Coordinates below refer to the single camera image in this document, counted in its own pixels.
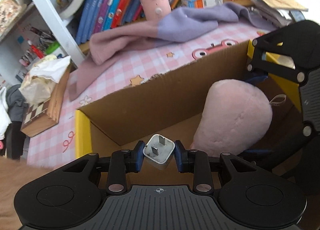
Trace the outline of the pink and purple cloth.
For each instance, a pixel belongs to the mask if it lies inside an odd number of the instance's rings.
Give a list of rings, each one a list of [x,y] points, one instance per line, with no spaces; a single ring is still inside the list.
[[[89,41],[89,53],[68,88],[69,99],[77,99],[120,58],[121,52],[184,43],[215,30],[220,22],[237,23],[240,19],[246,19],[256,28],[275,30],[275,26],[259,14],[237,3],[227,2],[209,8],[179,7],[160,20],[135,22],[95,33]]]

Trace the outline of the lower orange white box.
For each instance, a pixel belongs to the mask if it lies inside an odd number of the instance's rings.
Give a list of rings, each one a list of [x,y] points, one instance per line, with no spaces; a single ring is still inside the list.
[[[223,4],[223,0],[196,0],[187,1],[181,0],[182,6],[189,8],[208,8]]]

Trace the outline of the white bookshelf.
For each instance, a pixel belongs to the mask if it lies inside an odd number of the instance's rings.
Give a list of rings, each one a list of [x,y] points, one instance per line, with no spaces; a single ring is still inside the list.
[[[62,48],[71,57],[72,62],[77,67],[84,60],[85,55],[75,42],[75,39],[69,32],[67,26],[71,22],[70,17],[67,20],[61,19],[54,5],[50,0],[32,0],[41,14],[42,18],[46,22],[54,34],[57,41],[60,43]]]

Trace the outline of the small white charger plug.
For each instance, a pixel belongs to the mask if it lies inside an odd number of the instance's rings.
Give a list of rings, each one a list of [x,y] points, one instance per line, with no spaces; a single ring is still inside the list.
[[[154,134],[143,149],[147,161],[159,170],[167,168],[174,153],[175,143],[160,134]]]

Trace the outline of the pink plush pig toy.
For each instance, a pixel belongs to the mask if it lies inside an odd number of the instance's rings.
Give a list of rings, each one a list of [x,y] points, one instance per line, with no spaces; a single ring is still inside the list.
[[[226,79],[210,87],[191,149],[218,157],[238,155],[258,142],[272,122],[272,107],[258,87]]]

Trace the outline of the crumpled white paper bag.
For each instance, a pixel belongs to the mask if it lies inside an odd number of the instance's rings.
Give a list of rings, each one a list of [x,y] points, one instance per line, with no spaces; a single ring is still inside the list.
[[[35,105],[48,100],[70,63],[70,56],[50,54],[33,64],[19,88],[26,102]]]

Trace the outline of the yellow cardboard box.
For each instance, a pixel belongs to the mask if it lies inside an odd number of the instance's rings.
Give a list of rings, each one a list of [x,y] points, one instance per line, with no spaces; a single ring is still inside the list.
[[[159,75],[134,87],[111,93],[80,107],[75,118],[75,156],[133,149],[139,140],[154,134],[190,147],[201,120],[211,85],[222,79],[242,79],[247,64],[249,41],[221,49],[190,64]],[[271,126],[253,147],[275,149],[295,140],[302,130],[301,113],[289,99],[273,108]],[[172,158],[164,170],[144,159],[140,173],[127,174],[130,184],[189,184],[193,174],[177,171]]]

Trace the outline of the pink cartoon table mat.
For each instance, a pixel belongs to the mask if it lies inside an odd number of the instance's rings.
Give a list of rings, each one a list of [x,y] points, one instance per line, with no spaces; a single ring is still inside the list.
[[[27,164],[54,168],[75,159],[75,111],[114,91],[131,86],[131,82],[146,82],[152,76],[164,74],[193,61],[192,52],[199,48],[218,45],[224,39],[243,42],[268,31],[251,26],[247,21],[221,23],[197,39],[178,44],[130,51],[95,80],[76,100],[69,100],[65,92],[59,123],[30,139]]]

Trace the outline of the wooden chess box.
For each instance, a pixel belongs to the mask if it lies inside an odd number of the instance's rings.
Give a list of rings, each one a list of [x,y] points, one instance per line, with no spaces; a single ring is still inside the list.
[[[58,124],[70,70],[71,65],[67,67],[48,100],[36,105],[30,105],[26,110],[21,132],[28,137],[34,137]]]

